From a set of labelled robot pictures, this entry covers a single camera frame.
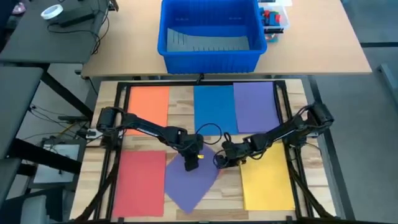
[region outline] red paper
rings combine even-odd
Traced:
[[[122,151],[113,217],[161,217],[165,151]]]

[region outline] tape roll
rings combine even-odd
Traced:
[[[57,15],[61,14],[63,11],[63,7],[60,4],[50,6],[46,8],[42,13],[41,16],[43,19],[48,20],[56,17]]]

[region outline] orange paper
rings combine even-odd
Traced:
[[[113,218],[161,217],[165,151],[122,151]]]
[[[169,110],[168,86],[137,86],[131,87],[128,113],[134,113],[159,126],[167,126]],[[127,135],[145,135],[136,130],[128,130]]]

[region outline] colored paper sheet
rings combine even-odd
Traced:
[[[241,165],[245,210],[294,210],[292,186],[282,143],[274,143],[262,159]]]
[[[193,99],[195,131],[204,124],[215,123],[223,133],[238,134],[233,86],[195,86]],[[220,131],[216,126],[208,125],[199,133],[214,136],[219,135]]]
[[[131,87],[128,113],[134,113],[160,126],[167,126],[169,110],[168,86],[136,86]],[[145,135],[136,130],[128,130],[127,135]]]
[[[264,133],[279,125],[272,82],[234,83],[239,133]]]
[[[214,151],[203,146],[199,167],[185,171],[184,158],[178,154],[166,167],[165,191],[167,195],[185,212],[191,213],[209,191],[218,175],[213,164]]]
[[[161,217],[165,151],[122,151],[113,217]]]

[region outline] gray floor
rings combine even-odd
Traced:
[[[350,0],[345,9],[362,42],[398,41],[397,0]],[[398,78],[398,49],[365,49],[372,68],[387,63]],[[95,104],[90,84],[71,75],[74,65],[53,65],[53,75],[89,106]],[[398,223],[398,113],[380,74],[317,78],[324,103],[336,121],[331,128],[358,220]],[[98,89],[99,80],[94,79]],[[44,108],[56,103],[57,111],[77,114],[44,84],[34,102]],[[20,137],[61,131],[56,124],[27,115]],[[10,197],[21,192],[16,181]]]

